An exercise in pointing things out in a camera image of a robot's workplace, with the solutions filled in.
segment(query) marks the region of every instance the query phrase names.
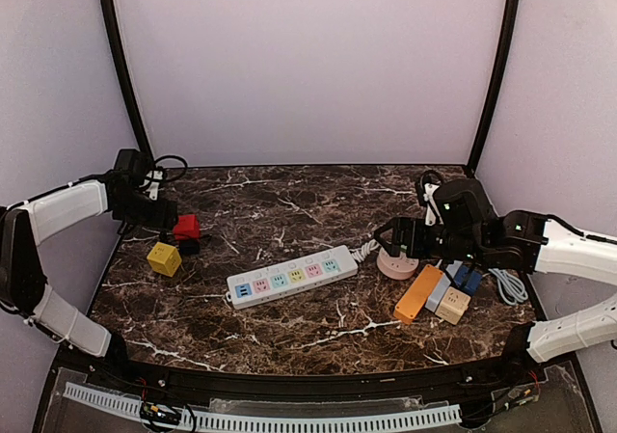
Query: blue block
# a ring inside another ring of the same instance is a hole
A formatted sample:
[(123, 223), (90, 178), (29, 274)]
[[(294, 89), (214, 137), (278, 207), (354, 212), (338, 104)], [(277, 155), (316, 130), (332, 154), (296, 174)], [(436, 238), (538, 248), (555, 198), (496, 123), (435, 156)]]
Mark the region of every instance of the blue block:
[(473, 271), (469, 276), (469, 268), (467, 266), (461, 266), (454, 276), (454, 283), (463, 293), (469, 296), (473, 296), (475, 291), (482, 282), (482, 274), (477, 271)]

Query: power socket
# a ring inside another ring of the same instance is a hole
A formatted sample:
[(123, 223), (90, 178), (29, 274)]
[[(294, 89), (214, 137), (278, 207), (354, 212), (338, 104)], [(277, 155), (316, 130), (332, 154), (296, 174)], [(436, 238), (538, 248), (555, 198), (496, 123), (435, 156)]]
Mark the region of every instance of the power socket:
[(435, 315), (450, 324), (456, 325), (469, 306), (471, 297), (456, 288), (450, 287), (437, 307)]
[(325, 252), (228, 277), (228, 300), (237, 310), (351, 277), (358, 264), (341, 245)]
[(377, 267), (386, 277), (396, 281), (404, 281), (413, 276), (419, 261), (407, 257), (403, 252), (399, 257), (391, 257), (386, 250), (380, 249), (377, 256)]

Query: red block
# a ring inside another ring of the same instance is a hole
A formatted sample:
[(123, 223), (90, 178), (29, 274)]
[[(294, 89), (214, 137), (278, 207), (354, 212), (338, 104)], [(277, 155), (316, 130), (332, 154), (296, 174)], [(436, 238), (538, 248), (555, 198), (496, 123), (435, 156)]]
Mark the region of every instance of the red block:
[(180, 216), (174, 227), (175, 240), (200, 239), (200, 223), (195, 214)]

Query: small cube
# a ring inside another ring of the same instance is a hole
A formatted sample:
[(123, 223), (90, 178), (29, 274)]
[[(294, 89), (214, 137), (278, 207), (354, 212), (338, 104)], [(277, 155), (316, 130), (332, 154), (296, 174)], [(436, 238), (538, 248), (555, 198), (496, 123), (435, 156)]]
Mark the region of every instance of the small cube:
[(182, 258), (176, 247), (157, 242), (148, 255), (148, 262), (154, 272), (173, 277), (182, 263)]
[(186, 214), (178, 218), (177, 224), (174, 227), (175, 240), (199, 240), (200, 239), (200, 223), (195, 214)]
[(435, 315), (450, 324), (456, 325), (469, 306), (471, 297), (456, 288), (450, 287), (437, 307)]

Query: yellow cube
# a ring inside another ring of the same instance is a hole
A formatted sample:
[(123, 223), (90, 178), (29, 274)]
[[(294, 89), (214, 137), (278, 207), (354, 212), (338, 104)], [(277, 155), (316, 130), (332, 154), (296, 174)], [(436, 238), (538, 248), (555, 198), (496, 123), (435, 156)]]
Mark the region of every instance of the yellow cube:
[(148, 262), (154, 272), (173, 277), (182, 263), (182, 258), (176, 247), (157, 242), (148, 255)]

